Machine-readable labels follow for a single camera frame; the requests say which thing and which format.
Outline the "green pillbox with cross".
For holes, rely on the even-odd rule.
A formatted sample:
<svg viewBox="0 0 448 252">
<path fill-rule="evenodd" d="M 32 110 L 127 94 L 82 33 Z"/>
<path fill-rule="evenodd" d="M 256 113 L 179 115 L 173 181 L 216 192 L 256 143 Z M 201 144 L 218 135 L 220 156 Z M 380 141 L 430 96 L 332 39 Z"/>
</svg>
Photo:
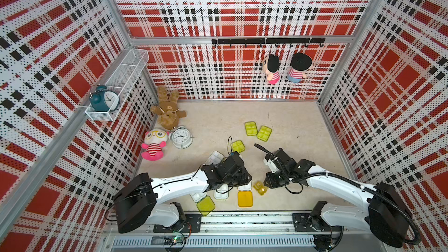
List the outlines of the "green pillbox with cross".
<svg viewBox="0 0 448 252">
<path fill-rule="evenodd" d="M 244 143 L 241 140 L 232 142 L 232 152 L 242 153 L 246 150 Z"/>
</svg>

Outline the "small yellow transparent pillbox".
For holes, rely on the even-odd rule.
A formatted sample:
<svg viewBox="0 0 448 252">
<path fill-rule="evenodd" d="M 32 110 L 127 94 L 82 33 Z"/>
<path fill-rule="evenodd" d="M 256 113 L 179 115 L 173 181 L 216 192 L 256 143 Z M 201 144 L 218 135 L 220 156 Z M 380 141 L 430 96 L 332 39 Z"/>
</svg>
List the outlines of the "small yellow transparent pillbox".
<svg viewBox="0 0 448 252">
<path fill-rule="evenodd" d="M 263 196 L 267 192 L 267 189 L 268 189 L 261 181 L 255 182 L 253 187 L 254 187 L 255 191 L 257 191 L 259 193 L 259 195 L 261 195 L 261 196 Z"/>
</svg>

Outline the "green pillbox white tray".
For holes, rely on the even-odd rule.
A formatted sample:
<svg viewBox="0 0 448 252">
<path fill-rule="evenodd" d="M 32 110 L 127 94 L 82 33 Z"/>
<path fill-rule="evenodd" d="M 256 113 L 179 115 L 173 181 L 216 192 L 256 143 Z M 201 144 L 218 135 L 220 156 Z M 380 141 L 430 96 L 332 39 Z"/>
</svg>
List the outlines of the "green pillbox white tray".
<svg viewBox="0 0 448 252">
<path fill-rule="evenodd" d="M 272 131 L 273 130 L 267 126 L 261 126 L 257 133 L 257 139 L 263 142 L 267 142 L 270 138 L 270 135 L 272 134 Z"/>
</svg>

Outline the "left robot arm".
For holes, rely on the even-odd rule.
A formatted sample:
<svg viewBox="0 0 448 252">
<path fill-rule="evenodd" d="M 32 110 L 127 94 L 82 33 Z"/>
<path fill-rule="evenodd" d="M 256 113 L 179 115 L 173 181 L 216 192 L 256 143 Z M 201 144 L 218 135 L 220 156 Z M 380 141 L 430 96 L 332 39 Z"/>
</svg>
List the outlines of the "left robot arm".
<svg viewBox="0 0 448 252">
<path fill-rule="evenodd" d="M 232 152 L 218 164 L 203 164 L 186 175 L 150 178 L 141 173 L 113 197 L 118 231 L 129 233 L 145 223 L 176 231 L 183 227 L 186 216 L 180 203 L 168 204 L 168 201 L 215 191 L 223 185 L 233 189 L 251 181 L 252 176 L 238 152 Z"/>
</svg>

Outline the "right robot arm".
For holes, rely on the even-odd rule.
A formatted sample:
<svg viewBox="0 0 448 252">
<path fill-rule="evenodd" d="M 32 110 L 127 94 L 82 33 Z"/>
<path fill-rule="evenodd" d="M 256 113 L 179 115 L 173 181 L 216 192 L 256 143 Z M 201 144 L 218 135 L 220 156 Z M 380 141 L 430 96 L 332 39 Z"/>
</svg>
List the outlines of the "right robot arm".
<svg viewBox="0 0 448 252">
<path fill-rule="evenodd" d="M 309 214 L 307 225 L 314 231 L 339 227 L 371 232 L 386 245 L 401 248 L 418 245 L 421 232 L 413 216 L 392 185 L 361 183 L 322 168 L 315 162 L 296 162 L 283 149 L 270 152 L 261 147 L 269 167 L 264 185 L 269 189 L 298 184 L 335 195 L 349 203 L 339 206 L 318 201 Z"/>
</svg>

